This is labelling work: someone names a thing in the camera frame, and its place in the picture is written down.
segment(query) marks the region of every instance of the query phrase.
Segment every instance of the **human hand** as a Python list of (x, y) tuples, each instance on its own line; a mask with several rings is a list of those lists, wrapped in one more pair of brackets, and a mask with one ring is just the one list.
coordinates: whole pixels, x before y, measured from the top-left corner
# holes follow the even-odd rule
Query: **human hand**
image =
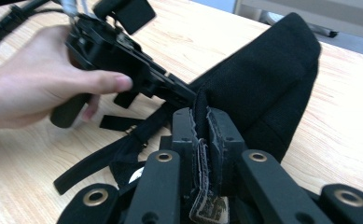
[(39, 121), (83, 92), (94, 94), (82, 113), (89, 120), (98, 109), (100, 94), (132, 87), (132, 80), (121, 73), (75, 68), (64, 44), (68, 33), (66, 26), (44, 28), (0, 66), (0, 128)]

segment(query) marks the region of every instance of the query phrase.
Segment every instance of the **black handle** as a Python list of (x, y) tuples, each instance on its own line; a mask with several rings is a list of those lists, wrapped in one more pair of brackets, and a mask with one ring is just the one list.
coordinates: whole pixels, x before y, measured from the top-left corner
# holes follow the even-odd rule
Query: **black handle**
[(90, 98), (91, 94), (89, 93), (81, 93), (74, 96), (64, 104), (54, 108), (50, 115), (50, 121), (59, 128), (71, 127), (79, 111)]

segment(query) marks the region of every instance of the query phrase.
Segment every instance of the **table surface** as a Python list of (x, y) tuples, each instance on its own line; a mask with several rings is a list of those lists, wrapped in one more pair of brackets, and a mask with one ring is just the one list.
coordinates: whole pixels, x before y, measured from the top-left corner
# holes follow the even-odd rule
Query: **table surface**
[[(183, 80), (219, 63), (269, 27), (189, 0), (151, 0), (157, 18), (133, 36), (156, 63)], [(0, 7), (0, 16), (7, 7)], [(43, 26), (67, 23), (61, 14), (36, 16), (0, 45), (0, 64)], [(363, 55), (322, 43), (311, 100), (282, 166), (302, 187), (319, 193), (343, 183), (363, 191)], [(0, 223), (53, 223), (76, 193), (93, 183), (115, 184), (109, 170), (86, 178), (63, 196), (52, 183), (69, 167), (124, 133), (103, 130), (104, 114), (146, 118), (161, 100), (139, 96), (130, 109), (105, 96), (90, 123), (59, 129), (48, 119), (0, 130)], [(157, 150), (162, 129), (141, 154)]]

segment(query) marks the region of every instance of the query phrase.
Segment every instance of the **fingernail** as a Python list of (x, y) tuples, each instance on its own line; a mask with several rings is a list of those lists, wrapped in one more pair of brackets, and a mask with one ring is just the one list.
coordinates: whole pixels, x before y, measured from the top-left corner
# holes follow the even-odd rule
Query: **fingernail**
[(117, 91), (128, 91), (133, 86), (133, 81), (128, 76), (119, 76), (116, 77), (117, 80)]

